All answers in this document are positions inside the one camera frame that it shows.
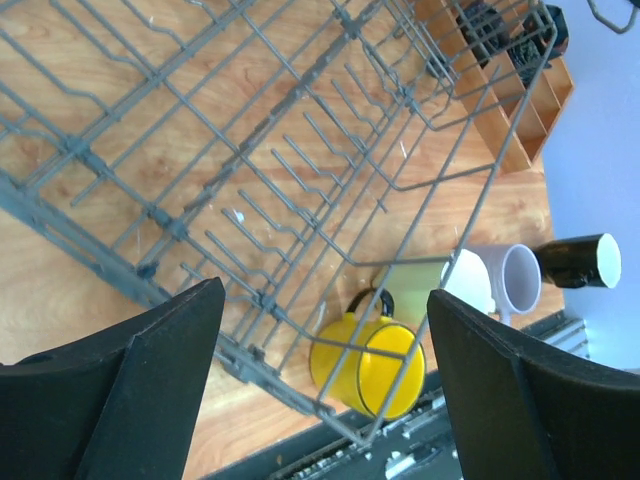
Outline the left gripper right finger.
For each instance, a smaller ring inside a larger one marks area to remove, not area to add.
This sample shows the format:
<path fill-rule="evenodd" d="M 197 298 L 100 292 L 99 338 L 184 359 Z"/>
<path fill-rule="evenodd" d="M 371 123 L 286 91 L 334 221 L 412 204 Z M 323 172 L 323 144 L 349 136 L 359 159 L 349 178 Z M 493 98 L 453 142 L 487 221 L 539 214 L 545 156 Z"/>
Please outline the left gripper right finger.
<path fill-rule="evenodd" d="M 429 330 L 466 479 L 636 479 L 639 377 L 438 289 Z"/>

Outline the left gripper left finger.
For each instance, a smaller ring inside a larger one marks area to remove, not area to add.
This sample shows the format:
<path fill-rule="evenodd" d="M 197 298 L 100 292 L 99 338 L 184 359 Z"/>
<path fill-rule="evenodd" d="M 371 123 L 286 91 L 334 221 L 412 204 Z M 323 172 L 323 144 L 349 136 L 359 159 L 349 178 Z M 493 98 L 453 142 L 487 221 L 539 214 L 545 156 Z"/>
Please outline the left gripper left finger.
<path fill-rule="evenodd" d="M 1 369 L 5 479 L 179 479 L 225 301 L 207 279 Z"/>

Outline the yellow enamel mug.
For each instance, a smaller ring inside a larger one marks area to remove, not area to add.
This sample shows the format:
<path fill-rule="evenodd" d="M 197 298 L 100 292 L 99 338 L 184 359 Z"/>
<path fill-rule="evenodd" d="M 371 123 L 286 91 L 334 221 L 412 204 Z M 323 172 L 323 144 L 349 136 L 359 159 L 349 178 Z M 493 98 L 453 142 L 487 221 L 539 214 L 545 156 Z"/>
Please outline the yellow enamel mug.
<path fill-rule="evenodd" d="M 316 334 L 310 347 L 309 367 L 314 384 L 321 389 L 338 361 L 343 360 L 328 395 L 374 418 L 387 395 L 392 394 L 384 414 L 384 419 L 390 421 L 414 407 L 424 386 L 427 364 L 415 333 L 394 320 L 395 302 L 387 290 L 380 291 L 379 317 L 359 322 L 358 307 L 376 291 L 366 288 L 358 292 L 342 318 Z"/>

